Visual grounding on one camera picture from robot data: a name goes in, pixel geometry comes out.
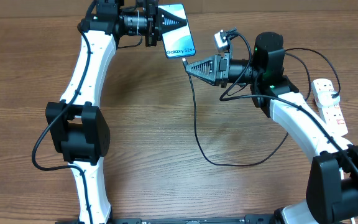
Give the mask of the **blue Galaxy S24 smartphone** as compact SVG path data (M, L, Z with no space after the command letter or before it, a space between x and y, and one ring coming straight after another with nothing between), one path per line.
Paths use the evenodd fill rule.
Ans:
M158 7L172 13L175 16L187 20L187 25L185 27L181 27L179 29L162 34L162 41L166 57L183 58L194 56L196 54L196 49L184 5L163 4L159 5Z

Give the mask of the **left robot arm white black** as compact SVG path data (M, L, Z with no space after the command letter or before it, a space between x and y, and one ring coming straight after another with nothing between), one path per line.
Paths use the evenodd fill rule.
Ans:
M70 83L59 102L45 109L47 132L55 150L72 171L80 214L75 223L112 223L112 206L104 183L104 157L110 129L101 112L101 92L109 64L122 36L139 36L146 46L162 41L168 58L195 54L182 4L93 1L77 25L81 49Z

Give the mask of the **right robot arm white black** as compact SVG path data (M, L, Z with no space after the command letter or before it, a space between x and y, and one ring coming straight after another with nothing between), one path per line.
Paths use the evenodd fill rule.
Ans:
M334 133L284 74L283 37L263 32L249 58L232 57L236 30L218 32L217 55L184 65L189 77L230 90L248 86L249 98L301 147L311 169L304 201L272 214L246 215L246 223L342 223L358 217L358 146Z

